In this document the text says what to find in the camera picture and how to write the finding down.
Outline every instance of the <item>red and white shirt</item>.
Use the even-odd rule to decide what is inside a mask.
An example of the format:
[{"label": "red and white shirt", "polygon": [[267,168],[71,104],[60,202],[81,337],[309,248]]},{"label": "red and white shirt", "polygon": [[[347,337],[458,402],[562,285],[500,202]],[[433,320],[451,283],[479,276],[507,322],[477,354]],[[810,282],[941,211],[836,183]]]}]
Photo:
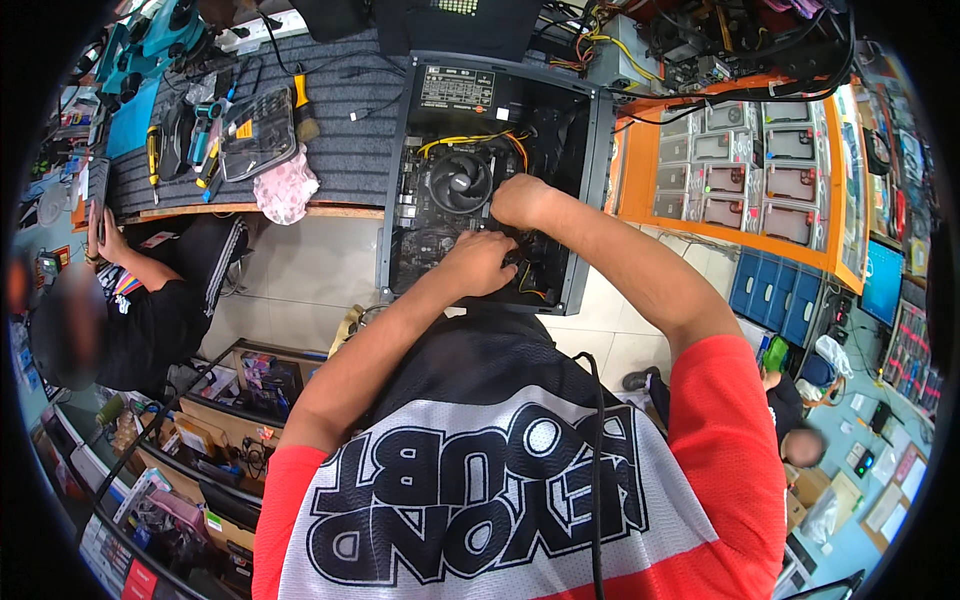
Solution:
[{"label": "red and white shirt", "polygon": [[[465,335],[445,347],[475,348]],[[593,597],[592,378],[552,348],[499,337],[490,344],[510,343],[513,358],[492,359],[486,378],[524,379],[516,389],[481,385],[484,377],[439,387],[401,377],[388,392],[408,398],[333,455],[274,454],[255,600]],[[462,368],[464,357],[449,353],[421,354],[435,370]],[[506,367],[516,362],[522,370]],[[702,340],[680,356],[671,383],[666,442],[645,414],[608,402],[605,592],[769,598],[786,536],[783,474],[750,346]]]}]

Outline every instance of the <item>man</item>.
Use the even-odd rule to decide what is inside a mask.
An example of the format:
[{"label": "man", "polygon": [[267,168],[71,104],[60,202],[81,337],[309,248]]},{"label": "man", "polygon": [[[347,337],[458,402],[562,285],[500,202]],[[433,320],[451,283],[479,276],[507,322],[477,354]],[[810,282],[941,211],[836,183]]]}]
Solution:
[{"label": "man", "polygon": [[210,327],[227,266],[246,248],[246,226],[239,216],[202,215],[178,237],[172,231],[184,222],[155,222],[128,231],[131,247],[109,210],[98,240],[95,214],[86,262],[64,269],[31,315],[37,370],[71,390],[95,381],[162,395],[168,368],[193,356]]},{"label": "man", "polygon": [[670,249],[536,178],[501,185],[492,215],[580,254],[663,331],[670,438],[536,320],[468,311],[434,324],[516,276],[502,267],[513,240],[464,233],[294,405],[270,459],[253,597],[586,598],[602,585],[610,597],[769,598],[783,473],[730,308]]},{"label": "man", "polygon": [[[819,429],[804,420],[804,399],[789,377],[776,371],[760,369],[763,390],[767,393],[767,407],[777,429],[780,458],[799,468],[816,467],[827,454],[827,440]],[[628,373],[623,378],[623,389],[628,392],[647,389],[657,415],[664,427],[670,420],[670,389],[660,377],[660,369]]]}]

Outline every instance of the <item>monitor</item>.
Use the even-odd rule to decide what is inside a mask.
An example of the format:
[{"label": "monitor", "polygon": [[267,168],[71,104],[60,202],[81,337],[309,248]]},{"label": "monitor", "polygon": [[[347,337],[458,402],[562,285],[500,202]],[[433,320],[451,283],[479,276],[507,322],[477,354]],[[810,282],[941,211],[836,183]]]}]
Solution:
[{"label": "monitor", "polygon": [[867,246],[867,278],[860,310],[888,327],[894,326],[902,277],[903,254],[871,240]]}]

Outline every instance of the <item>white fan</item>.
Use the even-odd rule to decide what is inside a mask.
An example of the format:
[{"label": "white fan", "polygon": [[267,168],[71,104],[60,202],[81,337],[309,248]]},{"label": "white fan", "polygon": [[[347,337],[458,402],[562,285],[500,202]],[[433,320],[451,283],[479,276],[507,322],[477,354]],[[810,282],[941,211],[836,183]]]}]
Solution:
[{"label": "white fan", "polygon": [[36,204],[36,220],[41,227],[51,228],[70,202],[66,188],[60,183],[52,183],[40,196]]}]

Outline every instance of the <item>yellow screwdriver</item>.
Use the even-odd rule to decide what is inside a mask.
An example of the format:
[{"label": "yellow screwdriver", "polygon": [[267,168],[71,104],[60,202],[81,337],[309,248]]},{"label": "yellow screwdriver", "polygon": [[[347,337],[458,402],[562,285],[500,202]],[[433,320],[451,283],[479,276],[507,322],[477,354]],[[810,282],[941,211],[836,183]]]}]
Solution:
[{"label": "yellow screwdriver", "polygon": [[156,185],[160,181],[160,127],[152,125],[147,130],[147,161],[150,164],[150,185],[154,187],[154,204],[160,204]]}]

